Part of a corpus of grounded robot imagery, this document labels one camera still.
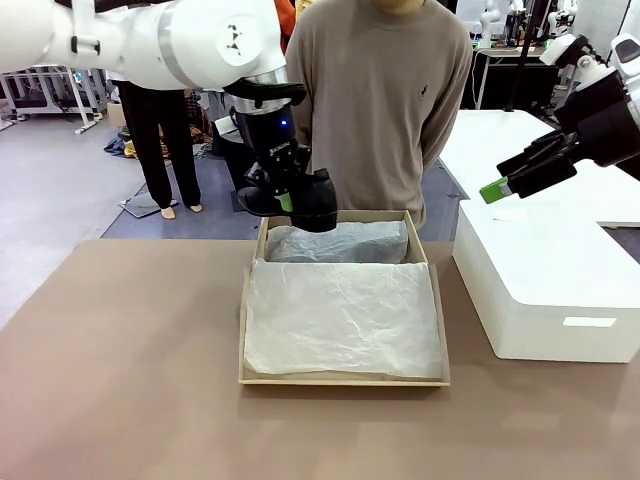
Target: black pants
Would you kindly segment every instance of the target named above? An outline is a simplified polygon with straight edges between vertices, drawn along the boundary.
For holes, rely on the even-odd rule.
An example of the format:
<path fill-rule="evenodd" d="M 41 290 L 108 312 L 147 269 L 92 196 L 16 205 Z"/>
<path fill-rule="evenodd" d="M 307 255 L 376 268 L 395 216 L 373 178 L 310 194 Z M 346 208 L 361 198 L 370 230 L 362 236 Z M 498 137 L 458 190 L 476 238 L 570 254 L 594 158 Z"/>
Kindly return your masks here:
<path fill-rule="evenodd" d="M 200 187 L 193 160 L 191 130 L 182 90 L 149 90 L 131 82 L 114 82 L 120 91 L 122 110 L 138 154 L 151 198 L 160 208 L 171 205 L 171 184 L 162 158 L 160 133 L 169 149 L 182 201 L 200 205 Z"/>

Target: metal rack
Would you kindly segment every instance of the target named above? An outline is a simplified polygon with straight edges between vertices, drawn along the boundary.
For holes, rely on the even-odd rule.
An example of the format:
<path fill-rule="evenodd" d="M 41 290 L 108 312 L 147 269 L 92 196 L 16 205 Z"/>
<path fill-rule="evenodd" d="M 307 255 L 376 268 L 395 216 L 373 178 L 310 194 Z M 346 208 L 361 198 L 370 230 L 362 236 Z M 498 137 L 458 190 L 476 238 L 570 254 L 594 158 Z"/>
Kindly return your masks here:
<path fill-rule="evenodd" d="M 84 133 L 102 119 L 107 90 L 101 70 L 75 70 L 59 65 L 36 65 L 27 70 L 0 73 L 11 114 L 24 120 L 30 114 L 79 114 Z"/>

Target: person's foot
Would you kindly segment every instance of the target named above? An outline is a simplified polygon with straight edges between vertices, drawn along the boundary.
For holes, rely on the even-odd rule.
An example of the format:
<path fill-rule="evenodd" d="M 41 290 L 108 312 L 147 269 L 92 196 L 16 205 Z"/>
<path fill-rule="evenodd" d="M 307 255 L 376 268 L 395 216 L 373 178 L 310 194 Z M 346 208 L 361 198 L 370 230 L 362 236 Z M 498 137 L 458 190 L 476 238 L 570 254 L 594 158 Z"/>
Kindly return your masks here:
<path fill-rule="evenodd" d="M 175 220 L 176 218 L 176 212 L 174 212 L 171 207 L 161 209 L 160 214 L 165 220 Z"/>

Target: white storage box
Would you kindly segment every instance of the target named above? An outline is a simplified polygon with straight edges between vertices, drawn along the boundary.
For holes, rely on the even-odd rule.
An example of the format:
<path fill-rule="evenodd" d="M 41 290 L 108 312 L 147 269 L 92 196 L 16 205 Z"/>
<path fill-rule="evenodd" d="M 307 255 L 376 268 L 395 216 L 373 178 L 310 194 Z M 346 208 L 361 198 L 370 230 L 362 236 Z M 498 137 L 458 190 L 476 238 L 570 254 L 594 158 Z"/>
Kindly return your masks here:
<path fill-rule="evenodd" d="M 390 222 L 404 221 L 409 235 L 406 263 L 428 263 L 418 239 L 411 217 L 407 212 L 391 211 L 343 211 L 339 212 L 339 222 Z M 269 230 L 280 226 L 290 225 L 286 218 L 263 219 L 258 236 L 255 258 L 265 258 L 265 247 Z M 290 373 L 290 374 L 263 374 L 258 373 L 245 364 L 245 339 L 247 327 L 247 302 L 249 301 L 249 272 L 245 278 L 245 287 L 240 312 L 240 344 L 239 344 L 239 381 L 245 385 L 323 385 L 323 386 L 412 386 L 412 387 L 443 387 L 451 382 L 449 370 L 449 356 L 447 352 L 447 340 L 444 330 L 442 305 L 440 302 L 440 290 L 438 275 L 435 266 L 429 266 L 431 287 L 433 290 L 435 307 L 437 312 L 438 335 L 440 338 L 440 353 L 442 357 L 442 373 L 438 378 L 403 378 L 377 373 L 347 373 L 336 371 Z"/>
<path fill-rule="evenodd" d="M 454 259 L 500 358 L 629 363 L 640 265 L 555 205 L 460 204 Z"/>

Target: cardboard box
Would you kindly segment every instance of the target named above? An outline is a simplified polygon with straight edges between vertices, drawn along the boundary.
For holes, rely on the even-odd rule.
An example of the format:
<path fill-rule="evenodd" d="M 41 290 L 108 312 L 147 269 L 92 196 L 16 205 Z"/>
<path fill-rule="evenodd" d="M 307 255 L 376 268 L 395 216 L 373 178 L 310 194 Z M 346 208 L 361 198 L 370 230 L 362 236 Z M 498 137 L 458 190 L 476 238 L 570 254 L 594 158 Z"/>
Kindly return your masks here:
<path fill-rule="evenodd" d="M 120 128 L 127 126 L 127 121 L 122 111 L 122 104 L 109 102 L 107 104 L 107 114 L 109 115 L 109 124 L 112 127 Z"/>
<path fill-rule="evenodd" d="M 409 234 L 409 245 L 406 261 L 408 263 L 429 263 L 422 249 L 415 226 L 408 212 L 394 211 L 342 211 L 338 215 L 338 222 L 394 222 L 404 221 Z M 288 218 L 265 218 L 260 225 L 258 244 L 256 246 L 255 259 L 265 258 L 265 248 L 269 230 L 281 225 L 291 225 Z M 287 375 L 267 375 L 254 372 L 245 367 L 244 344 L 247 320 L 247 302 L 249 295 L 250 271 L 245 273 L 242 303 L 240 309 L 240 358 L 239 381 L 244 385 L 326 385 L 326 386 L 382 386 L 382 387 L 448 387 L 451 385 L 451 372 L 449 368 L 449 354 L 447 351 L 447 338 L 444 330 L 444 317 L 440 300 L 440 287 L 435 265 L 429 267 L 431 285 L 436 303 L 438 332 L 440 335 L 440 349 L 442 353 L 442 378 L 408 380 L 402 377 L 394 377 L 384 374 L 362 374 L 347 372 L 312 372 L 295 373 Z"/>

